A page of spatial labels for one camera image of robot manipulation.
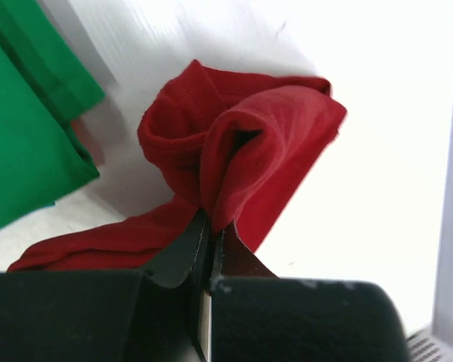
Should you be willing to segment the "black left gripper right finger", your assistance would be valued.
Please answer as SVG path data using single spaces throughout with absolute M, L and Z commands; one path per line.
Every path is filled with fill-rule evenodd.
M 245 245 L 234 222 L 230 223 L 214 242 L 209 281 L 220 277 L 279 278 Z

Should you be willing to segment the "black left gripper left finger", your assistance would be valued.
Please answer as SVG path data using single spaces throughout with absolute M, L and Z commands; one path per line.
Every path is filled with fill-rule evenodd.
M 189 281 L 200 288 L 208 264 L 210 238 L 210 222 L 205 211 L 199 210 L 178 237 L 140 268 L 141 287 L 177 289 Z

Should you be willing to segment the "red t shirt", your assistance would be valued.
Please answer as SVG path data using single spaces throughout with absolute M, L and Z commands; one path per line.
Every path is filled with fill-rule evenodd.
M 346 113 L 325 78 L 228 72 L 193 61 L 159 91 L 137 129 L 173 198 L 122 222 L 33 244 L 9 271 L 136 268 L 199 210 L 214 234 L 235 224 L 256 250 Z

